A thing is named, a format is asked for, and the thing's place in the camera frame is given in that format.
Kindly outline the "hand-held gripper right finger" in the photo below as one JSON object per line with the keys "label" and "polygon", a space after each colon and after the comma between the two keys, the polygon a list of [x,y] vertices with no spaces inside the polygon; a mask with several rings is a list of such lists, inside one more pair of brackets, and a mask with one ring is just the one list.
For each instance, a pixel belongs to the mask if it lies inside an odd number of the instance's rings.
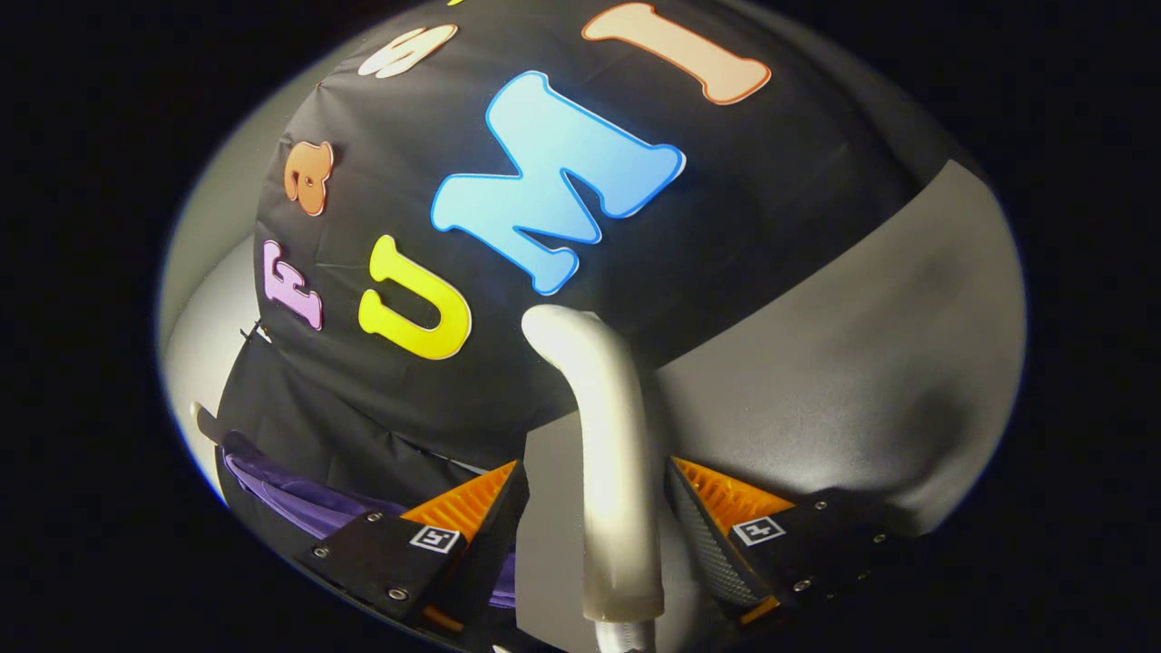
{"label": "hand-held gripper right finger", "polygon": [[765,627],[853,594],[916,541],[880,507],[838,487],[776,495],[680,455],[668,501],[726,619]]}

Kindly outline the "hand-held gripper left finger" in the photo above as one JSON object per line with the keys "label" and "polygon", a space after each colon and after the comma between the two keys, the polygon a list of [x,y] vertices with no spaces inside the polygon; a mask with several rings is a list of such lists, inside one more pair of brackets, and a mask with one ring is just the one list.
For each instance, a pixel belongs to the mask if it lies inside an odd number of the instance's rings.
{"label": "hand-held gripper left finger", "polygon": [[527,501],[525,467],[512,460],[402,515],[366,510],[295,562],[397,627],[469,636],[514,558]]}

